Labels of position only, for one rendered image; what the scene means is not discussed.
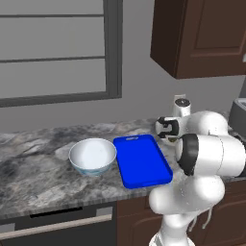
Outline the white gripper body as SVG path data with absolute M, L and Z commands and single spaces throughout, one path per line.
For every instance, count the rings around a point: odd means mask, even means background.
M 167 119 L 166 117 L 161 116 L 156 121 L 156 132 L 160 138 L 177 136 L 179 130 L 179 123 L 176 119 Z

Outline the blue tray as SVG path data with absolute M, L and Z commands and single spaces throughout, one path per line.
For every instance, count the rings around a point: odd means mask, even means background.
M 129 135 L 113 140 L 122 183 L 135 189 L 169 184 L 173 171 L 152 135 Z

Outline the white bowl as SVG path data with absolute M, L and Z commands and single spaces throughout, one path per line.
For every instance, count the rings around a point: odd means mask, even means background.
M 81 174 L 99 176 L 111 168 L 116 159 L 116 148 L 103 138 L 87 138 L 74 144 L 68 159 Z

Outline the brown base cupboard door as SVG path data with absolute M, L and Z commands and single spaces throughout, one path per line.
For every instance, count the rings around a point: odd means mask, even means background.
M 116 246 L 149 246 L 161 219 L 150 209 L 148 196 L 118 201 Z
M 197 217 L 188 237 L 196 246 L 246 246 L 246 181 L 226 183 L 223 200 Z

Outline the black dishwasher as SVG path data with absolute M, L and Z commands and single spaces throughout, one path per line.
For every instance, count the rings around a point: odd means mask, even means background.
M 0 220 L 0 233 L 72 222 L 51 232 L 0 239 L 0 246 L 116 246 L 116 203 L 30 214 Z

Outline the grey window frame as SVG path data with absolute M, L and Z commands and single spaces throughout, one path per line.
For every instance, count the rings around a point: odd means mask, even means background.
M 0 0 L 0 108 L 121 96 L 122 0 Z

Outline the brown wall cupboard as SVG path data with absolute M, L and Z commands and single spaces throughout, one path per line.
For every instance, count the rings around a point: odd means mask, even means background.
M 176 79 L 246 75 L 246 0 L 155 0 L 150 57 Z

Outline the brown wall cupboard door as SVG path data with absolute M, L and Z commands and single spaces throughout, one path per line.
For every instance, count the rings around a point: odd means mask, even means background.
M 179 79 L 246 73 L 246 0 L 188 0 Z

